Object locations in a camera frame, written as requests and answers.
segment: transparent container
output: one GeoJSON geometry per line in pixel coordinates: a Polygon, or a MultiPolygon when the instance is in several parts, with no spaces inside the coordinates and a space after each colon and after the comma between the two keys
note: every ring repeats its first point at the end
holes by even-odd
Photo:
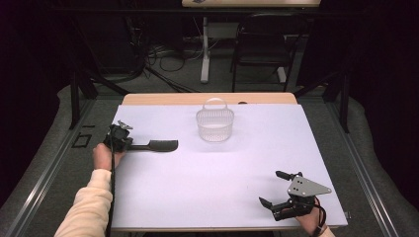
{"type": "Polygon", "coordinates": [[[234,112],[221,98],[208,99],[203,108],[197,112],[199,134],[205,141],[226,140],[231,135],[233,121],[234,112]]]}

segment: wire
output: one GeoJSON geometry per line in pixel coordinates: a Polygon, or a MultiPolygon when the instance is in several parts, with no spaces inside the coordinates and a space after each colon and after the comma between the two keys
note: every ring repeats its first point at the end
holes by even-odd
{"type": "Polygon", "coordinates": [[[314,204],[314,207],[317,207],[319,209],[318,212],[318,226],[317,228],[314,230],[313,233],[313,237],[317,237],[320,234],[321,229],[324,226],[324,223],[326,223],[326,210],[320,205],[320,200],[315,197],[315,199],[317,200],[318,204],[314,204]]]}
{"type": "Polygon", "coordinates": [[[106,228],[106,236],[111,236],[111,226],[112,226],[112,219],[114,217],[114,203],[115,203],[115,151],[114,151],[114,141],[113,138],[113,129],[110,128],[109,131],[110,136],[110,143],[111,143],[111,154],[112,154],[112,161],[111,161],[111,194],[113,196],[113,200],[111,202],[111,208],[109,210],[109,221],[108,226],[106,228]]]}
{"type": "Polygon", "coordinates": [[[164,81],[167,85],[169,85],[171,88],[173,88],[175,91],[183,93],[183,92],[200,92],[197,91],[195,89],[189,88],[187,86],[184,86],[182,84],[179,84],[163,75],[161,75],[160,73],[158,73],[157,71],[155,71],[154,69],[152,69],[151,67],[145,67],[145,69],[147,71],[149,71],[151,74],[157,76],[159,79],[161,79],[162,81],[164,81]]]}

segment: basket handle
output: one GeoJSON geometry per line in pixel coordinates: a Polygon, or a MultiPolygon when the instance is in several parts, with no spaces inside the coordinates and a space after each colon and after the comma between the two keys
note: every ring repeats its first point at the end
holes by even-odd
{"type": "Polygon", "coordinates": [[[218,97],[207,99],[203,105],[203,109],[209,110],[208,108],[206,108],[206,106],[208,106],[210,102],[214,102],[214,101],[223,102],[224,103],[223,109],[227,109],[227,102],[223,100],[222,98],[218,98],[218,97]]]}

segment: beige sleeve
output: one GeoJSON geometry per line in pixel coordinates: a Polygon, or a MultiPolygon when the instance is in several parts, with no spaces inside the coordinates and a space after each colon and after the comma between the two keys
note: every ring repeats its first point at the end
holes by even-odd
{"type": "Polygon", "coordinates": [[[319,237],[335,237],[335,235],[332,233],[329,226],[327,226],[327,228],[324,230],[324,232],[321,235],[319,235],[319,237]]]}
{"type": "Polygon", "coordinates": [[[111,172],[95,170],[87,187],[80,189],[55,236],[105,236],[111,207],[111,172]]]}

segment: table leg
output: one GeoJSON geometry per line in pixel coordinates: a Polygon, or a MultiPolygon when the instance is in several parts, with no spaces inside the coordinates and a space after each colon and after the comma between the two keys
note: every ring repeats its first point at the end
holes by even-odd
{"type": "Polygon", "coordinates": [[[279,67],[277,70],[278,78],[280,78],[281,83],[285,83],[287,81],[287,74],[284,67],[279,67]]]}
{"type": "Polygon", "coordinates": [[[204,31],[204,59],[203,59],[203,69],[201,71],[201,83],[207,83],[209,81],[209,72],[210,72],[210,52],[209,52],[209,29],[208,29],[208,19],[204,17],[203,23],[204,31]]]}

